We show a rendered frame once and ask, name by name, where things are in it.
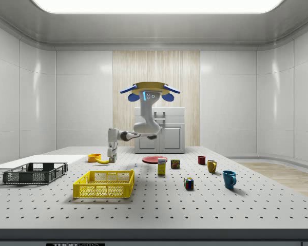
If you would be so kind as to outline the red plate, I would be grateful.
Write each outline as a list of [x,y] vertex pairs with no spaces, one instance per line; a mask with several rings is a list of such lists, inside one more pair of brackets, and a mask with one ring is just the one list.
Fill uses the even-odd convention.
[[159,159],[163,159],[165,162],[168,160],[168,158],[164,156],[145,156],[142,158],[142,162],[148,164],[158,164]]

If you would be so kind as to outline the yellow basket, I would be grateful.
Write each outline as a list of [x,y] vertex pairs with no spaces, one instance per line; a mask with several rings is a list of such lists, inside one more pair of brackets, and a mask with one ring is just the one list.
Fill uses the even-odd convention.
[[74,198],[128,198],[134,186],[134,170],[89,171],[73,184]]

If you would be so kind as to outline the yellow and white box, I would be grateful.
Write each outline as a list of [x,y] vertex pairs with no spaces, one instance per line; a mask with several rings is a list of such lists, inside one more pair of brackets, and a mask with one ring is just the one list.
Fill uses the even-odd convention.
[[165,175],[166,162],[165,157],[158,158],[158,175]]

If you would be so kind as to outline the white cabinet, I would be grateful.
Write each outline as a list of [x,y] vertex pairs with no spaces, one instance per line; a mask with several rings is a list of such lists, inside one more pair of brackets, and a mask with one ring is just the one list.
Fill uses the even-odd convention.
[[185,120],[184,107],[153,107],[152,115],[161,127],[157,138],[137,138],[134,141],[136,153],[184,153]]

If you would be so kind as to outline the drone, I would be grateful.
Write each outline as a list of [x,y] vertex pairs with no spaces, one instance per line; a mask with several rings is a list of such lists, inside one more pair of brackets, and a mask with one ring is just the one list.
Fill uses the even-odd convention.
[[131,87],[125,88],[120,91],[121,94],[126,92],[131,92],[128,96],[129,101],[137,101],[140,98],[143,98],[144,100],[147,100],[150,98],[149,93],[146,94],[146,92],[154,91],[159,92],[159,94],[162,96],[162,98],[165,101],[173,101],[174,96],[171,94],[177,93],[180,94],[180,91],[176,88],[173,88],[169,86],[168,84],[161,83],[161,82],[140,82],[133,84]]

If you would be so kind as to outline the dark grey basket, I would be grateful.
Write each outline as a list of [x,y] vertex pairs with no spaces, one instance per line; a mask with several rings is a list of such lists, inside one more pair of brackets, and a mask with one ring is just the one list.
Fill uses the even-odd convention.
[[3,173],[3,183],[9,185],[49,184],[68,171],[66,162],[29,162]]

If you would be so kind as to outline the blue mug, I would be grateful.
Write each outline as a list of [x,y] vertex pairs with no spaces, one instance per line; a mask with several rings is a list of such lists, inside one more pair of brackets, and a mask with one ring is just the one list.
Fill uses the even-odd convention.
[[233,189],[234,185],[237,183],[236,173],[233,171],[223,171],[223,179],[227,189]]

